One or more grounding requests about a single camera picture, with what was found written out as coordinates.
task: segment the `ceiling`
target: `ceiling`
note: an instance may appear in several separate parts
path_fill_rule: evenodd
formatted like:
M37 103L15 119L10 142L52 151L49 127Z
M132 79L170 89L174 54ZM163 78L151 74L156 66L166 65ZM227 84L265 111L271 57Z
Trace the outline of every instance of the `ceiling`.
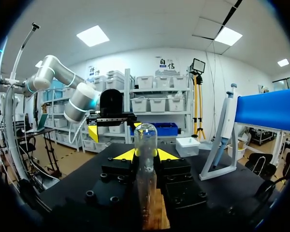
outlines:
M223 54L274 76L290 70L277 62L290 58L283 30L258 0L243 0L225 26L243 37L232 47L213 42L237 0L36 0L9 36L1 71L9 77L18 50L31 29L17 79L30 77L44 56L66 66L108 54L155 47L187 48ZM76 34L99 25L110 41L87 47Z

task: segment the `clear plastic bottle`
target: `clear plastic bottle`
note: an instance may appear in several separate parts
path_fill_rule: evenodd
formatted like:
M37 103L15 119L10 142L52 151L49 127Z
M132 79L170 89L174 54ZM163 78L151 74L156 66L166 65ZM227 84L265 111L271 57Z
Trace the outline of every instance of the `clear plastic bottle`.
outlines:
M139 157L136 175L143 229L150 229L150 215L154 210L157 176L154 156L157 155L157 129L149 123L139 125L134 131L135 155Z

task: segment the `yellow tripod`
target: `yellow tripod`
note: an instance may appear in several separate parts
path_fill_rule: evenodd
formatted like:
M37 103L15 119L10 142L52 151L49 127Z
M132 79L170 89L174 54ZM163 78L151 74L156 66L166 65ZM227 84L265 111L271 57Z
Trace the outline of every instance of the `yellow tripod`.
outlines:
M201 139L201 136L203 135L203 138L206 139L204 130L202 128L202 118L203 118L203 106L202 106L202 77L198 73L197 75L193 75L193 83L194 83L194 130L193 135L194 137L197 137ZM199 95L199 104L200 104L200 117L198 117L198 95Z

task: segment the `blue container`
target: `blue container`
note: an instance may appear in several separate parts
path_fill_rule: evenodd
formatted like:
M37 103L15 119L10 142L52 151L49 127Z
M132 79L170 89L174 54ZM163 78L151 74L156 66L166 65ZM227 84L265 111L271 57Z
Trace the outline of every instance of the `blue container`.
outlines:
M53 92L54 93L54 99L62 98L62 91L60 90L50 90L48 91L48 100L51 101L53 99Z
M158 136L178 135L178 126L173 122L149 122L157 129ZM130 128L130 134L134 135L134 131Z
M48 91L43 92L43 101L48 101Z

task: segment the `ceiling light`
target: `ceiling light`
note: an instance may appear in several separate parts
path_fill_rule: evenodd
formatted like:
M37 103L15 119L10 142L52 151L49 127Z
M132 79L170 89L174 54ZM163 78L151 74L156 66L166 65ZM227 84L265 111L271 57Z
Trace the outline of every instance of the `ceiling light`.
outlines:
M289 61L287 59L283 59L277 63L279 64L280 67L284 67L289 64Z
M94 26L76 35L87 46L92 47L110 41L99 26Z
M40 60L40 61L35 65L35 67L39 68L41 65L42 65L42 61Z
M241 35L240 33L236 32L234 30L231 30L230 28L224 27L214 40L217 42L232 46L242 36L243 35Z

